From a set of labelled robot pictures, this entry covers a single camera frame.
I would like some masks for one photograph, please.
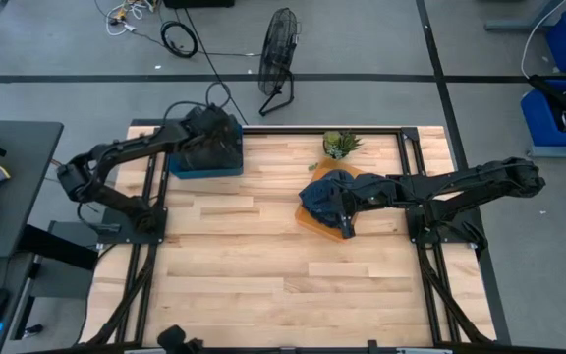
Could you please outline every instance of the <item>black desk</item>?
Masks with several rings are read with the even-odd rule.
[[[10,292],[2,320],[0,351],[36,254],[86,269],[91,269],[96,259],[96,252],[27,225],[62,130],[63,125],[55,122],[0,121],[0,147],[7,151],[5,157],[0,157],[0,165],[11,175],[10,180],[0,184],[0,287]]]

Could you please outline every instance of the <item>black fan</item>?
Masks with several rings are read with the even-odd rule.
[[[259,89],[269,96],[259,113],[261,116],[284,107],[294,100],[294,75],[290,71],[292,57],[298,40],[296,15],[290,9],[279,9],[272,16],[265,35],[261,64],[259,65]],[[285,81],[290,81],[290,98],[275,107],[265,109],[272,98],[282,93]]]

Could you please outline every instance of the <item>small plant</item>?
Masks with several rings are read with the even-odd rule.
[[[361,145],[360,139],[351,132],[326,132],[322,141],[324,153],[336,160],[346,157]]]

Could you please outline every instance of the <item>wooden table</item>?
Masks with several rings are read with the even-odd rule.
[[[131,127],[128,137],[152,128]],[[419,127],[419,134],[427,174],[452,171],[443,128]],[[364,144],[347,163],[377,174],[402,173],[394,135],[361,137]],[[345,244],[296,224],[298,193],[311,179],[308,166],[323,156],[321,139],[320,134],[246,135],[244,175],[172,176],[144,345],[157,346],[156,336],[170,325],[208,347],[360,347],[369,339],[379,346],[431,345],[404,211],[360,213],[357,237]],[[409,144],[408,150],[416,171]],[[146,159],[122,165],[116,188],[141,194],[145,167]],[[82,341],[119,303],[130,249],[118,246],[98,265]],[[465,244],[445,244],[443,250],[454,297],[478,328],[494,337],[474,251]],[[436,305],[448,340],[437,296]],[[131,311],[127,339],[133,337],[136,313]]]

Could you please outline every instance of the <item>fan stand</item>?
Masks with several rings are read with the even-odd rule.
[[[277,94],[281,94],[283,92],[281,92],[280,89],[276,90],[275,92],[273,92],[270,97],[268,98],[268,100],[263,104],[263,106],[261,107],[261,109],[259,110],[259,114],[261,115],[261,117],[265,117],[266,114],[277,110],[279,108],[283,108],[286,105],[292,103],[292,101],[294,100],[294,74],[292,74],[291,71],[285,69],[285,68],[281,68],[281,70],[285,71],[285,76],[288,77],[288,79],[290,80],[290,98],[286,101],[283,102],[277,106],[274,106],[270,109],[265,109],[265,107],[267,107],[267,105],[270,103],[270,101],[272,100],[272,98],[274,98],[274,96],[276,96]]]

